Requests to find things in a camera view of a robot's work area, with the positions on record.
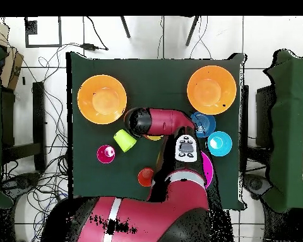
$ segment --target magenta cup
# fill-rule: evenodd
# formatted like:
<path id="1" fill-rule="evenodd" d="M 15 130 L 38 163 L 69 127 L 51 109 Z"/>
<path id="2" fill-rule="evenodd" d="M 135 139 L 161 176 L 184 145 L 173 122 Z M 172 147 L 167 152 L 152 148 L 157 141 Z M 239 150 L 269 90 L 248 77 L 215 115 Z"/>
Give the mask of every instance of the magenta cup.
<path id="1" fill-rule="evenodd" d="M 109 145 L 100 146 L 97 151 L 97 158 L 101 163 L 111 163 L 115 156 L 114 148 Z"/>
<path id="2" fill-rule="evenodd" d="M 205 188 L 208 188 L 213 178 L 213 165 L 209 157 L 203 151 L 201 151 L 201 154 L 203 158 L 203 171 L 205 172 L 205 178 L 206 178 Z"/>

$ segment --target green tablecloth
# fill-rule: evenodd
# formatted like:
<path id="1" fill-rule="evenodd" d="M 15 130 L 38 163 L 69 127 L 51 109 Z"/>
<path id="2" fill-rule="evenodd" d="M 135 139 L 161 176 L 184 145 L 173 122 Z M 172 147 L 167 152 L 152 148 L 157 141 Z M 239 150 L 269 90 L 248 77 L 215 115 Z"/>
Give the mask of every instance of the green tablecloth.
<path id="1" fill-rule="evenodd" d="M 224 113 L 216 115 L 217 130 L 227 132 L 233 142 L 231 152 L 225 157 L 214 157 L 218 187 L 224 209 L 243 209 L 238 201 L 238 131 L 239 131 L 239 80 L 243 54 L 229 60 L 91 60 L 70 53 L 73 105 L 73 186 L 74 195 L 118 196 L 146 200 L 149 188 L 142 187 L 137 174 L 144 167 L 155 167 L 162 141 L 141 138 L 132 149 L 123 153 L 113 139 L 124 128 L 123 116 L 109 125 L 97 125 L 82 116 L 77 105 L 81 84 L 91 76 L 107 74 L 124 86 L 128 104 L 133 107 L 171 108 L 195 112 L 190 105 L 186 88 L 189 78 L 197 69 L 207 65 L 224 67 L 234 77 L 237 97 Z M 205 140 L 200 139 L 201 148 Z M 97 149 L 109 144 L 116 149 L 111 164 L 98 162 Z"/>
<path id="2" fill-rule="evenodd" d="M 274 150 L 266 203 L 277 212 L 303 208 L 303 59 L 287 50 L 276 54 L 267 70 L 275 85 L 276 103 L 271 109 Z"/>

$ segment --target lime green cup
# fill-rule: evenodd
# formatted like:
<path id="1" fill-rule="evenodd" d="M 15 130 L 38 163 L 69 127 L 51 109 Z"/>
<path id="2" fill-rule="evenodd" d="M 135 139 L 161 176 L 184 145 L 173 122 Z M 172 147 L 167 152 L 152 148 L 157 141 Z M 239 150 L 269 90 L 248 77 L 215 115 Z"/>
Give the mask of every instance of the lime green cup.
<path id="1" fill-rule="evenodd" d="M 123 152 L 130 150 L 137 142 L 137 140 L 128 134 L 124 129 L 119 130 L 114 135 L 114 140 L 116 140 Z"/>

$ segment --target orange bowl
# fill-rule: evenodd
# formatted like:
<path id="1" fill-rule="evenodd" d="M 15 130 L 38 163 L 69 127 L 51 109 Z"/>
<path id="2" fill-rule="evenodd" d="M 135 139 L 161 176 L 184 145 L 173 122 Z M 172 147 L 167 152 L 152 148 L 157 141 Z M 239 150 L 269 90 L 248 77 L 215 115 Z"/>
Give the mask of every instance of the orange bowl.
<path id="1" fill-rule="evenodd" d="M 127 105 L 122 84 L 108 75 L 88 78 L 78 91 L 78 108 L 82 115 L 95 124 L 110 124 L 117 120 Z"/>
<path id="2" fill-rule="evenodd" d="M 187 97 L 197 111 L 216 115 L 226 111 L 235 100 L 237 86 L 226 69 L 205 66 L 198 69 L 187 84 Z"/>

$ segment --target table leg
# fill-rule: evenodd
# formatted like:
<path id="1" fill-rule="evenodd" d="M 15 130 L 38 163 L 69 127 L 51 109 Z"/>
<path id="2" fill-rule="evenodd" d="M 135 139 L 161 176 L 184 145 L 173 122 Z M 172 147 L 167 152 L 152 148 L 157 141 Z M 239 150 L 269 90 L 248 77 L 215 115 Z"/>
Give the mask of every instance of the table leg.
<path id="1" fill-rule="evenodd" d="M 185 45 L 186 45 L 187 47 L 189 46 L 189 43 L 190 43 L 190 41 L 191 41 L 191 38 L 192 38 L 192 35 L 193 35 L 193 32 L 194 32 L 195 26 L 196 26 L 198 20 L 199 20 L 199 16 L 195 16 L 195 17 L 194 17 L 194 20 L 193 20 L 193 23 L 192 23 L 192 27 L 191 27 L 191 29 L 190 29 L 190 31 L 189 31 L 189 36 L 188 36 L 188 38 L 187 38 L 187 40 L 186 40 L 186 44 L 185 44 Z"/>
<path id="2" fill-rule="evenodd" d="M 122 25 L 124 25 L 124 30 L 126 31 L 126 35 L 128 38 L 130 38 L 130 33 L 129 33 L 129 30 L 128 30 L 128 27 L 127 27 L 127 23 L 126 23 L 126 20 L 124 19 L 124 16 L 120 16 L 121 18 L 121 21 L 122 21 Z"/>

